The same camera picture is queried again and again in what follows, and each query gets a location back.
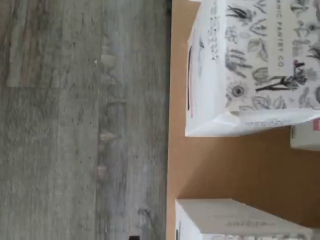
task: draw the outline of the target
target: brown cardboard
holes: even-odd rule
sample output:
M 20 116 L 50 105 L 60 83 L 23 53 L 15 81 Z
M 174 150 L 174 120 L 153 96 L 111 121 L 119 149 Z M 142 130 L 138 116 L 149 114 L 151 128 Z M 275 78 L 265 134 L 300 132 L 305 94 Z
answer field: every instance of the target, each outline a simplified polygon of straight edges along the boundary
M 320 227 L 320 153 L 290 148 L 290 129 L 237 138 L 185 136 L 187 39 L 199 3 L 173 0 L 167 240 L 176 198 L 232 198 L 306 227 Z

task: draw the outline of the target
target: wooden floor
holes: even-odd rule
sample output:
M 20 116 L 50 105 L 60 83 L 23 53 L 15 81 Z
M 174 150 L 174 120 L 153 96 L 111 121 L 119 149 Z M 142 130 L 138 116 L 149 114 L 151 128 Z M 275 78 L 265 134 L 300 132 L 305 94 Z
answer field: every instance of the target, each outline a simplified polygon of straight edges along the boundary
M 1 240 L 165 239 L 170 5 L 0 0 Z

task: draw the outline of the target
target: flower drawing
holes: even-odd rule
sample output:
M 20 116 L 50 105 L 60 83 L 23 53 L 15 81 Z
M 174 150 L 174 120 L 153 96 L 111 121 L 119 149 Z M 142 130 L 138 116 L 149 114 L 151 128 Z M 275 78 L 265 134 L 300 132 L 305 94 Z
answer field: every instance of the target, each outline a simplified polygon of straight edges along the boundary
M 226 91 L 232 100 L 244 101 L 248 97 L 249 87 L 243 81 L 234 81 L 229 84 Z

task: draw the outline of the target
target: dark stain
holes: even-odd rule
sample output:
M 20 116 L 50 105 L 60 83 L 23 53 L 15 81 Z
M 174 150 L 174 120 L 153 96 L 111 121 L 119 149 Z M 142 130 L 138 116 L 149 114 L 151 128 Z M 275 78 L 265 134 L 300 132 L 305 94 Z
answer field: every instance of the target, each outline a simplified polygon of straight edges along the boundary
M 166 15 L 168 17 L 172 15 L 172 0 L 166 0 Z
M 30 9 L 30 28 L 32 35 L 37 36 L 49 27 L 49 12 L 45 0 L 37 0 L 35 7 Z
M 151 212 L 149 210 L 147 210 L 147 209 L 140 208 L 137 213 L 140 216 L 144 216 L 147 219 L 147 221 L 149 222 L 150 227 L 151 227 L 151 231 L 153 232 L 153 235 L 154 235 L 154 239 L 155 240 L 160 240 L 161 237 L 160 237 L 160 234 L 157 231 L 157 228 L 155 226 L 154 220 L 153 220 L 153 218 L 151 216 Z
M 12 31 L 14 25 L 18 19 L 18 8 L 20 6 L 20 0 L 14 1 L 12 6 L 12 14 L 9 16 L 9 20 L 6 23 L 6 28 L 3 34 L 0 35 L 0 85 L 5 86 L 10 74 L 10 48 Z
M 82 107 L 78 113 L 78 124 L 82 124 L 84 121 L 84 114 L 85 114 L 85 110 Z

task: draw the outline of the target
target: cardboard box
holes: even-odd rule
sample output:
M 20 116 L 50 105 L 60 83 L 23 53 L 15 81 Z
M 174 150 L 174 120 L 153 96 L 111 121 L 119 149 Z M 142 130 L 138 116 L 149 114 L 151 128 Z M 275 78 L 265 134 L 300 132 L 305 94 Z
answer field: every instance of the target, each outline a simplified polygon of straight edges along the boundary
M 314 234 L 232 199 L 176 201 L 177 240 L 310 240 Z
M 290 144 L 294 149 L 320 151 L 320 118 L 292 126 Z
M 312 2 L 201 1 L 188 40 L 186 136 L 320 117 L 320 3 Z

